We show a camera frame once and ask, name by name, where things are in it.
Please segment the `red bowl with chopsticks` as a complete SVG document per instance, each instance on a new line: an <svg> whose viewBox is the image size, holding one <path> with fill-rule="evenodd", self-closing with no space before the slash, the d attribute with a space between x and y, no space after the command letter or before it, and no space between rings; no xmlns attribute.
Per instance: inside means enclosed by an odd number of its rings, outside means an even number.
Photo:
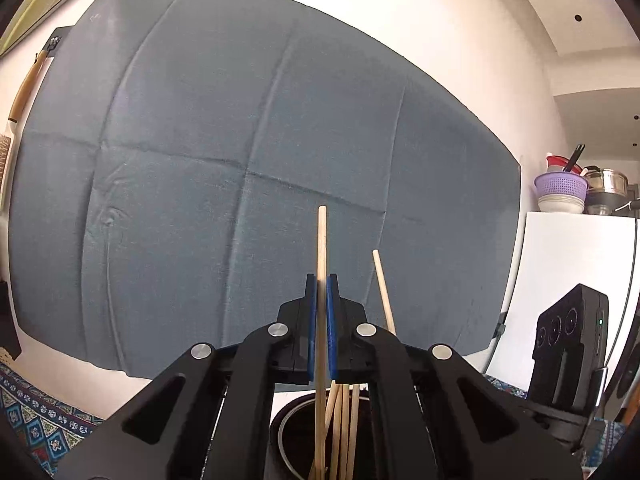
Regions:
<svg viewBox="0 0 640 480"><path fill-rule="evenodd" d="M582 166L578 165L578 160L582 153L585 151L585 144L578 144L574 149L573 153L570 154L570 157L565 157L562 155L555 155L552 153L548 153L546 155L546 163L547 163L547 172L560 172L567 171L572 172L573 174L581 174Z"/></svg>

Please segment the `wooden hairbrush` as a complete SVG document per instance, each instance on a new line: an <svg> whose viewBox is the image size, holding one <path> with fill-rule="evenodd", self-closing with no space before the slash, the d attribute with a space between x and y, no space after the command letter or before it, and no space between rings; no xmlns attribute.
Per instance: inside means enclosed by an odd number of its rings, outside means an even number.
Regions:
<svg viewBox="0 0 640 480"><path fill-rule="evenodd" d="M6 128L1 133L1 206L4 206L6 196L8 196L9 193L9 173L12 168L12 160L16 147L15 129L24 115L28 98L32 94L32 89L35 87L44 61L57 45L58 36L54 36L36 55L34 64L32 64L21 87L17 91L8 119L6 120Z"/></svg>

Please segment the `patterned blue tablecloth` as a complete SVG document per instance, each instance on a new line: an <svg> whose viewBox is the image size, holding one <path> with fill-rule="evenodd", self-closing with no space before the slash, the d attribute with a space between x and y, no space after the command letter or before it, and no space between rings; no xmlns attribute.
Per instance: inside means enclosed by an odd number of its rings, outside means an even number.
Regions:
<svg viewBox="0 0 640 480"><path fill-rule="evenodd" d="M49 396L1 364L1 414L27 454L51 478L58 463L103 419Z"/></svg>

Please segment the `wooden chopstick diagonal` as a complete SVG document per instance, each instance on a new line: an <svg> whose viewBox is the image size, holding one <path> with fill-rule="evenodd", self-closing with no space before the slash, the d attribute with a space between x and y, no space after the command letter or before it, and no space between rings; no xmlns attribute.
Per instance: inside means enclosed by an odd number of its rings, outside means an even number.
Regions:
<svg viewBox="0 0 640 480"><path fill-rule="evenodd" d="M314 381L316 382L316 428L314 428L314 478L324 479L326 468L326 229L328 211L326 206L318 208L317 222L317 314L316 343L314 344Z"/></svg>

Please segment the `white refrigerator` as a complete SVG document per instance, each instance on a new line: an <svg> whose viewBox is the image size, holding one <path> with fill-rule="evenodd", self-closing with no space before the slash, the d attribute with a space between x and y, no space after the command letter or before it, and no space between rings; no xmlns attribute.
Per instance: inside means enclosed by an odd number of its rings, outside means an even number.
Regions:
<svg viewBox="0 0 640 480"><path fill-rule="evenodd" d="M577 284L608 296L608 379L623 354L639 298L639 221L529 212L506 329L488 374L527 390L538 316Z"/></svg>

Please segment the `steel pot with lid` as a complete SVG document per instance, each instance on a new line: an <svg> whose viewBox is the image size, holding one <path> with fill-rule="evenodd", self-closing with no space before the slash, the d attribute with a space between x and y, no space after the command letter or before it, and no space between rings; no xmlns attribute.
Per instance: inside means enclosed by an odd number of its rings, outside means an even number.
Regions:
<svg viewBox="0 0 640 480"><path fill-rule="evenodd" d="M586 195L586 213L596 216L609 216L627 203L628 179L613 169L587 166L582 170L588 190Z"/></svg>

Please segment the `purple colander bowl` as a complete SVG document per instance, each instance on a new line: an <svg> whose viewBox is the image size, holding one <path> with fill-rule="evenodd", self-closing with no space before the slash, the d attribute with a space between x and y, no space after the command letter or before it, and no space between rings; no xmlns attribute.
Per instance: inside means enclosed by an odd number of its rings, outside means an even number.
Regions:
<svg viewBox="0 0 640 480"><path fill-rule="evenodd" d="M588 182L580 174L568 171L546 172L540 174L534 180L537 196L567 195L585 200L588 191Z"/></svg>

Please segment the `grey backdrop cloth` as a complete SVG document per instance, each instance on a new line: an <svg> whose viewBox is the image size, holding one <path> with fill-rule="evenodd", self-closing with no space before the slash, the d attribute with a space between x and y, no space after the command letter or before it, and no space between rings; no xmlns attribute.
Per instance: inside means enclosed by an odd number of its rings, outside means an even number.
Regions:
<svg viewBox="0 0 640 480"><path fill-rule="evenodd" d="M23 130L10 273L21 329L152 377L299 297L329 213L341 294L470 354L498 321L520 167L420 68L292 0L96 0Z"/></svg>

